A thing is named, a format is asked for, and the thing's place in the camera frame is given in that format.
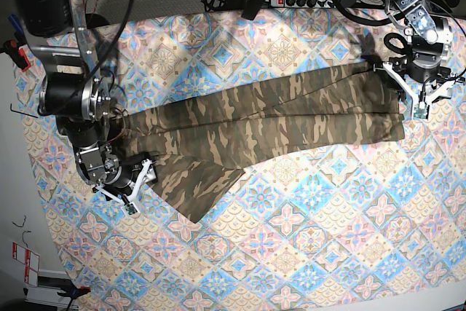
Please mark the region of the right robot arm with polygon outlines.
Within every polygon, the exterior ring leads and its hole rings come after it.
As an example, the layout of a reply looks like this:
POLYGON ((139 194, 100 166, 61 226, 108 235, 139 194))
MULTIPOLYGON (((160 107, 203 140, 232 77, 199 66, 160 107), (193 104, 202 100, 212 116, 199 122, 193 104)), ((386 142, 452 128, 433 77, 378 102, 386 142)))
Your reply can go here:
POLYGON ((14 1, 25 43, 45 71, 38 114, 55 118, 83 181, 117 202, 126 216, 138 214, 138 193, 157 174, 147 153, 124 157, 113 146, 124 124, 111 120, 118 111, 111 97, 114 73, 103 65, 115 43, 97 51, 85 0, 14 1))

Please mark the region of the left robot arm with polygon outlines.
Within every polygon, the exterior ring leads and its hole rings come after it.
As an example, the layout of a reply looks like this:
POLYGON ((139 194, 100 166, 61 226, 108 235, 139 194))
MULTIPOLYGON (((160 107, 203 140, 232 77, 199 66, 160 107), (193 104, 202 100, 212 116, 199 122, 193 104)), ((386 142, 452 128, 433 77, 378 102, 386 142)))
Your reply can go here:
POLYGON ((369 20, 349 13, 339 0, 332 2, 354 23, 372 27, 393 24, 397 28, 384 37, 384 45, 396 56, 375 63, 374 71, 390 78, 389 86, 401 100, 411 99, 411 117, 428 119, 434 103, 451 98, 454 85, 465 83, 463 73, 456 74, 442 64, 452 51, 450 14, 431 15, 425 0, 382 0, 386 18, 369 20))

